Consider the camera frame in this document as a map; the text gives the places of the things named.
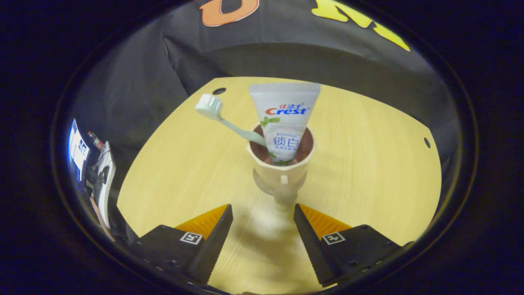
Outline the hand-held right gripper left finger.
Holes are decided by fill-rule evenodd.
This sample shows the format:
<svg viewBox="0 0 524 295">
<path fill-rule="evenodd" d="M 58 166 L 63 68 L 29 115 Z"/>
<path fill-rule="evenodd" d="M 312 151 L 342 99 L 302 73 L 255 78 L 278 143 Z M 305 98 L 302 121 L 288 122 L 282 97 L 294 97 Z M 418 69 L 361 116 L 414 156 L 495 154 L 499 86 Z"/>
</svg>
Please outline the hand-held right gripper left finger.
<svg viewBox="0 0 524 295">
<path fill-rule="evenodd" d="M 232 222 L 232 206 L 224 204 L 175 227 L 159 225 L 131 248 L 160 273 L 207 284 Z"/>
</svg>

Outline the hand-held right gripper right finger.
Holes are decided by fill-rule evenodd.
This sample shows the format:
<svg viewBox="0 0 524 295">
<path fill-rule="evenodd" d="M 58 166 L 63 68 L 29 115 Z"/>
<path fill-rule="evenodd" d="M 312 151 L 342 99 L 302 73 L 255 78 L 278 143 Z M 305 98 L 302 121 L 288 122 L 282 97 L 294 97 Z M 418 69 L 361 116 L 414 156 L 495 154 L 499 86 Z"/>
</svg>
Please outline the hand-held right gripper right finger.
<svg viewBox="0 0 524 295">
<path fill-rule="evenodd" d="M 322 287 L 360 278 L 402 249 L 369 225 L 352 227 L 304 204 L 294 207 L 294 223 Z"/>
</svg>

